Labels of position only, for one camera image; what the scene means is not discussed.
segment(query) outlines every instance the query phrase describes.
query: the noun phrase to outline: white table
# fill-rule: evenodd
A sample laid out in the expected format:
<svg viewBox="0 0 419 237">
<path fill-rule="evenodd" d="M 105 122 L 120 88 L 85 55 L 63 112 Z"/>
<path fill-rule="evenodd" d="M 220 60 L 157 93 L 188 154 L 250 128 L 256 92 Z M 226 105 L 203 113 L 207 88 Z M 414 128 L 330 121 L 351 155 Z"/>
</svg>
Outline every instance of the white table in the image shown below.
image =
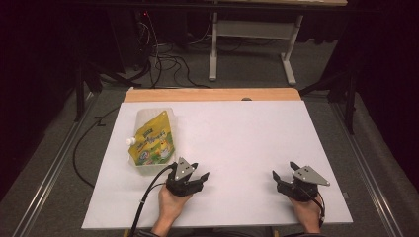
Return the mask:
<svg viewBox="0 0 419 237">
<path fill-rule="evenodd" d="M 122 104 L 82 228 L 131 227 L 152 177 L 130 166 L 125 140 L 138 110 L 167 107 L 178 119 L 177 155 L 199 163 L 193 178 L 210 172 L 174 227 L 297 223 L 272 178 L 275 170 L 291 181 L 290 161 L 310 165 L 331 183 L 319 187 L 328 206 L 326 224 L 352 222 L 303 101 L 141 102 Z M 158 189 L 148 196 L 138 227 L 156 220 L 157 194 Z"/>
</svg>

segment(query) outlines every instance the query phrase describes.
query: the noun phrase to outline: cable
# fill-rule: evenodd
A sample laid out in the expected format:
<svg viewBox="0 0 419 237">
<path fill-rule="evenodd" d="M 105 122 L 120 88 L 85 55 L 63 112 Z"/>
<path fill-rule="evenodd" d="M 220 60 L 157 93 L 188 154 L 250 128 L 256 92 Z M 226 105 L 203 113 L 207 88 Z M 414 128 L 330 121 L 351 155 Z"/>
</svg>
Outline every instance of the cable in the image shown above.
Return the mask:
<svg viewBox="0 0 419 237">
<path fill-rule="evenodd" d="M 139 219 L 139 216 L 141 215 L 141 212 L 142 212 L 142 208 L 144 207 L 144 204 L 145 204 L 145 201 L 147 200 L 147 197 L 148 197 L 148 194 L 150 193 L 150 191 L 152 190 L 152 189 L 154 189 L 154 187 L 156 187 L 156 186 L 158 186 L 158 185 L 156 185 L 156 186 L 154 186 L 154 183 L 156 182 L 156 180 L 165 172 L 165 171 L 167 171 L 168 169 L 173 169 L 174 168 L 174 164 L 175 163 L 173 163 L 173 164 L 171 164 L 171 165 L 168 165 L 168 166 L 166 166 L 163 170 L 161 170 L 157 175 L 156 175 L 156 177 L 154 177 L 154 179 L 153 179 L 153 181 L 151 182 L 151 184 L 148 186 L 148 188 L 147 188 L 147 190 L 145 191 L 145 193 L 144 193 L 144 196 L 142 197 L 142 200 L 141 200 L 141 202 L 140 202 L 140 204 L 139 204 L 139 207 L 138 207 L 138 210 L 136 211 L 136 214 L 135 214 L 135 219 L 134 219 L 134 221 L 133 221 L 133 224 L 132 224 L 132 228 L 130 229 L 130 231 L 129 231 L 129 237 L 132 237 L 133 235 L 134 235 L 134 232 L 135 232 L 135 229 L 136 229 L 136 225 L 138 224 L 138 219 Z"/>
<path fill-rule="evenodd" d="M 112 112 L 116 111 L 117 109 L 119 109 L 120 107 L 116 107 L 114 109 L 112 109 L 111 111 L 107 112 L 104 116 L 98 117 L 98 120 L 95 121 L 84 133 L 83 135 L 80 137 L 80 139 L 77 141 L 76 145 L 74 146 L 73 149 L 73 155 L 72 155 L 72 161 L 73 161 L 73 168 L 74 171 L 76 172 L 76 175 L 80 178 L 81 181 L 83 181 L 86 185 L 90 186 L 92 189 L 95 188 L 95 186 L 90 183 L 89 181 L 87 181 L 78 171 L 77 169 L 77 165 L 76 165 L 76 152 L 77 152 L 77 148 L 80 145 L 81 141 L 83 140 L 83 138 L 87 135 L 87 133 L 89 133 L 90 130 L 93 129 L 93 127 L 95 127 L 98 124 L 101 124 L 102 119 L 104 119 L 106 116 L 110 115 Z"/>
</svg>

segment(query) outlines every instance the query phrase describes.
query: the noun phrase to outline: human arm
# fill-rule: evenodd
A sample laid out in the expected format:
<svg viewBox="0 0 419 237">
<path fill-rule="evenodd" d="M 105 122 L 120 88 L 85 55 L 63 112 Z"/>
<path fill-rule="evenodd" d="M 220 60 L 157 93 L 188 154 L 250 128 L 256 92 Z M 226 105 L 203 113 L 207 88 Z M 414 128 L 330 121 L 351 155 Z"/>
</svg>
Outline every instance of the human arm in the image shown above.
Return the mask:
<svg viewBox="0 0 419 237">
<path fill-rule="evenodd" d="M 192 195 L 185 197 L 174 196 L 166 188 L 166 185 L 163 185 L 158 194 L 159 216 L 151 229 L 151 233 L 161 237 L 167 236 L 172 224 L 182 213 L 185 203 L 191 197 Z"/>
<path fill-rule="evenodd" d="M 299 223 L 304 228 L 304 233 L 320 233 L 319 217 L 320 207 L 314 201 L 297 201 L 290 198 L 293 204 L 293 211 L 298 219 Z M 317 196 L 316 200 L 321 202 L 320 196 Z"/>
</svg>

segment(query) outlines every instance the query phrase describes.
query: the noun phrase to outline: gray carpet floor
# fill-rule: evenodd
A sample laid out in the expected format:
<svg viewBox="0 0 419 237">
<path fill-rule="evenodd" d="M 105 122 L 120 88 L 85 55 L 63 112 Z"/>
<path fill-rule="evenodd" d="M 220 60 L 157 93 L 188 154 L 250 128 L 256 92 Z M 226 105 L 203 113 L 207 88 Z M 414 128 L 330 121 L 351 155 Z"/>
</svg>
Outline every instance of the gray carpet floor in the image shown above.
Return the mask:
<svg viewBox="0 0 419 237">
<path fill-rule="evenodd" d="M 334 43 L 316 45 L 312 41 L 296 44 L 291 63 L 297 89 L 320 78 L 334 46 Z M 188 51 L 161 45 L 159 56 L 183 56 L 190 68 L 190 79 L 213 88 L 289 87 L 279 60 L 279 52 L 285 47 L 283 41 L 248 39 L 238 49 L 230 51 L 237 47 L 237 43 L 229 40 L 221 42 L 219 47 L 222 51 L 218 54 L 218 76 L 215 82 L 208 81 L 210 49 L 207 43 L 190 45 Z M 154 57 L 150 61 L 155 65 Z M 172 65 L 176 63 L 169 59 L 163 60 L 161 67 L 164 70 L 157 86 L 191 85 L 186 79 L 186 66 L 183 65 L 175 74 L 177 67 Z M 158 70 L 153 67 L 152 78 L 156 80 L 157 77 Z M 143 83 L 145 88 L 151 85 L 148 75 L 137 82 Z M 103 84 L 103 92 L 90 99 L 93 101 L 91 110 L 64 156 L 62 170 L 52 189 L 46 192 L 47 199 L 41 203 L 42 208 L 29 226 L 27 236 L 123 236 L 122 230 L 81 229 L 93 190 L 78 179 L 71 162 L 75 142 L 96 121 L 94 117 L 104 115 L 120 105 L 124 99 L 126 87 L 108 82 Z M 326 224 L 322 228 L 323 233 L 329 236 L 417 236 L 418 193 L 383 142 L 362 99 L 356 98 L 355 135 L 349 135 L 339 114 L 341 105 L 329 104 L 324 96 L 326 93 L 314 92 L 303 99 L 340 188 L 345 193 L 354 223 Z M 72 95 L 65 108 L 45 131 L 44 139 L 33 158 L 0 203 L 0 236 L 12 236 L 20 226 L 22 217 L 74 125 L 75 112 L 75 95 Z M 77 149 L 78 169 L 93 184 L 96 182 L 116 117 L 117 113 L 112 113 L 103 120 L 105 126 L 95 126 Z M 369 168 L 367 172 L 365 164 L 362 164 L 364 161 Z M 375 185 L 377 189 L 372 189 L 371 186 Z M 398 230 L 388 229 L 385 216 L 379 211 L 380 203 L 387 204 L 390 213 L 386 216 L 392 216 L 395 220 L 395 223 L 390 220 L 390 226 L 398 226 Z M 301 231 L 297 225 L 275 226 L 275 229 L 279 230 L 281 236 Z"/>
</svg>

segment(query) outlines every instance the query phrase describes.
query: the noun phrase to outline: snack bag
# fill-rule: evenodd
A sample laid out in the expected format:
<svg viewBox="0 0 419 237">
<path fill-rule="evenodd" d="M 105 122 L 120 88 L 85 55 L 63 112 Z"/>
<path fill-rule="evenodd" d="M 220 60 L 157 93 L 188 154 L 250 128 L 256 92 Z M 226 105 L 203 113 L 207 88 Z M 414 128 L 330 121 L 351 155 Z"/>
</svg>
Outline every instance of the snack bag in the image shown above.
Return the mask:
<svg viewBox="0 0 419 237">
<path fill-rule="evenodd" d="M 135 144 L 128 153 L 136 166 L 165 164 L 175 151 L 167 112 L 147 122 L 135 134 Z"/>
</svg>

